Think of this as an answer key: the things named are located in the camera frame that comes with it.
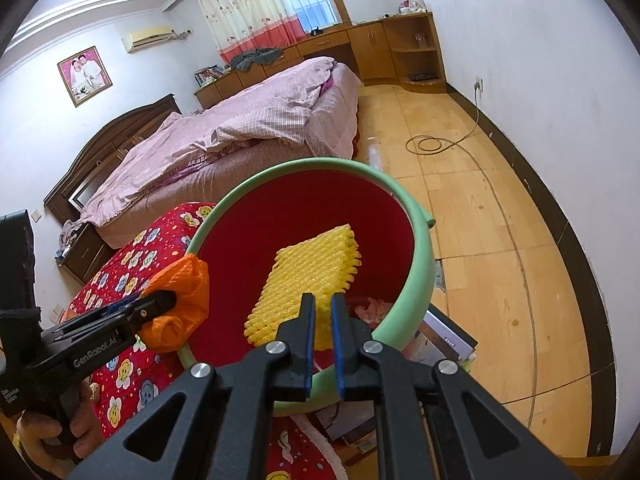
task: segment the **groom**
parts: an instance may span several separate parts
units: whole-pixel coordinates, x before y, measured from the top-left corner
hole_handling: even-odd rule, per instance
[[[84,54],[80,54],[80,56],[78,56],[78,60],[80,61],[80,65],[84,70],[86,78],[89,80],[89,84],[96,90],[98,88],[102,88],[105,83],[102,77],[102,69],[100,68],[100,65],[92,59],[87,59]]]

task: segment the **curtain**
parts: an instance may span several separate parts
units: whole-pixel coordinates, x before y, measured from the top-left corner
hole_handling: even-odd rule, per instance
[[[198,0],[226,62],[247,50],[285,47],[305,38],[289,0]]]

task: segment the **picture frame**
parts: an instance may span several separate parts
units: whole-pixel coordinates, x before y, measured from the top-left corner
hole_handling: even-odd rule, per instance
[[[95,46],[60,61],[58,71],[76,108],[113,86]]]

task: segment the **wooden floor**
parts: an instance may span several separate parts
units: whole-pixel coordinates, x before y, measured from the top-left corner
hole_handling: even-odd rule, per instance
[[[417,134],[458,140],[471,130],[474,121],[453,99],[363,88],[358,122],[358,160],[388,173],[436,218],[431,237],[446,294],[434,303],[478,340],[472,375],[553,452],[585,456],[591,381],[580,312],[553,238],[513,170],[480,129],[463,141],[493,184],[515,245],[465,152],[417,156],[405,149]],[[371,458],[350,477],[371,478],[375,468]]]

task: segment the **yellow foam mesh packaging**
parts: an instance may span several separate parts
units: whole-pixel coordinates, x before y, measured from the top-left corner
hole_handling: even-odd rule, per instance
[[[244,324],[249,343],[260,346],[276,339],[280,323],[297,317],[302,294],[311,292],[316,297],[315,348],[332,348],[331,297],[351,286],[359,265],[358,244],[349,224],[279,250]]]

